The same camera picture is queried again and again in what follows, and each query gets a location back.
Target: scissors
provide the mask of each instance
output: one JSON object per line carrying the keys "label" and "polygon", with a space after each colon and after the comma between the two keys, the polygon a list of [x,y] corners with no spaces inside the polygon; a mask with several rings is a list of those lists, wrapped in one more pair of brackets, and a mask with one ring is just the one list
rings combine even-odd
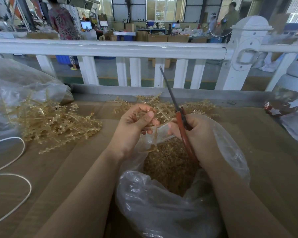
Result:
{"label": "scissors", "polygon": [[194,150],[192,148],[192,145],[189,141],[189,138],[187,136],[187,133],[186,133],[186,130],[190,131],[192,130],[192,126],[190,124],[188,124],[187,122],[187,119],[186,119],[186,113],[184,111],[184,108],[183,107],[179,107],[179,105],[177,104],[176,100],[175,100],[175,97],[173,95],[173,92],[169,86],[169,83],[167,81],[167,78],[162,70],[162,67],[160,66],[160,71],[163,75],[163,79],[165,80],[166,82],[166,85],[167,85],[167,88],[169,90],[169,93],[170,93],[170,96],[171,96],[171,99],[173,101],[173,104],[174,104],[174,107],[175,107],[175,117],[177,119],[177,123],[178,123],[178,126],[179,126],[179,130],[180,130],[180,134],[181,134],[181,138],[183,140],[183,143],[184,143],[184,148],[186,150],[186,152],[188,153],[189,155],[189,158],[194,161],[194,162],[199,162],[198,159],[196,158],[195,156],[195,153],[194,153]]}

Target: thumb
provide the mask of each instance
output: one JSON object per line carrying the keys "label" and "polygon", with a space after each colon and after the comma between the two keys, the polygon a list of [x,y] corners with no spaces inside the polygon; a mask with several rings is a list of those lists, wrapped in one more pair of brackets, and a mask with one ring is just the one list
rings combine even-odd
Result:
{"label": "thumb", "polygon": [[175,135],[177,138],[181,139],[181,134],[180,134],[178,124],[174,122],[170,122],[168,123],[168,127],[169,127],[169,130],[168,130],[169,135]]}
{"label": "thumb", "polygon": [[144,128],[147,124],[151,122],[154,117],[154,112],[149,111],[144,116],[142,116],[135,124],[139,129]]}

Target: floral shirt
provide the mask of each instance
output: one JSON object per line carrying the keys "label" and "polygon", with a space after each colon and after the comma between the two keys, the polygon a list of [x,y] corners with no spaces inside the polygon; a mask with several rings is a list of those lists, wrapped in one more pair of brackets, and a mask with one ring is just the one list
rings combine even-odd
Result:
{"label": "floral shirt", "polygon": [[75,40],[79,38],[72,16],[66,8],[60,6],[51,8],[49,18],[51,23],[56,26],[61,39]]}

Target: fingernail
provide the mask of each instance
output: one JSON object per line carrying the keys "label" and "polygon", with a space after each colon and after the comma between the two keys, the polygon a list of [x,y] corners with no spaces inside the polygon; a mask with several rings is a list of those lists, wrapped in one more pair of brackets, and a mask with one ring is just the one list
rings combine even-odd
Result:
{"label": "fingernail", "polygon": [[154,113],[152,111],[149,111],[148,112],[148,115],[149,115],[149,117],[153,117],[154,116]]}

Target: man in green shirt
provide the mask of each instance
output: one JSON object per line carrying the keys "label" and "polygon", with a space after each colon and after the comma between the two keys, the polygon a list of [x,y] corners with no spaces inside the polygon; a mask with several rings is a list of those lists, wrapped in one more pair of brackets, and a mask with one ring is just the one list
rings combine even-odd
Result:
{"label": "man in green shirt", "polygon": [[230,3],[228,7],[228,13],[224,16],[221,21],[222,24],[222,43],[228,43],[231,39],[232,29],[231,27],[235,25],[240,20],[240,14],[235,10],[236,2]]}

